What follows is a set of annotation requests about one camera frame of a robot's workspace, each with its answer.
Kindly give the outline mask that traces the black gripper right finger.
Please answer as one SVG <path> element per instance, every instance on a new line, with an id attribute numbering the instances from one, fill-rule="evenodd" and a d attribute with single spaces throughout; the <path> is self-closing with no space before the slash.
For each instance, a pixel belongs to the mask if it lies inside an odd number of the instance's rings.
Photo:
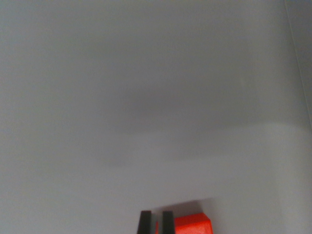
<path id="1" fill-rule="evenodd" d="M 162 212 L 161 234 L 175 234 L 175 219 L 172 211 Z"/>

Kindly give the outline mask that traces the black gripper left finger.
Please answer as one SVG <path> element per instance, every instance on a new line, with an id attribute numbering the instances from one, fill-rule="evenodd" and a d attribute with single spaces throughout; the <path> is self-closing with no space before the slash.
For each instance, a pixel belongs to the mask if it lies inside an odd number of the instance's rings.
<path id="1" fill-rule="evenodd" d="M 152 212 L 141 211 L 137 227 L 137 234 L 150 234 L 151 229 L 152 229 Z"/>

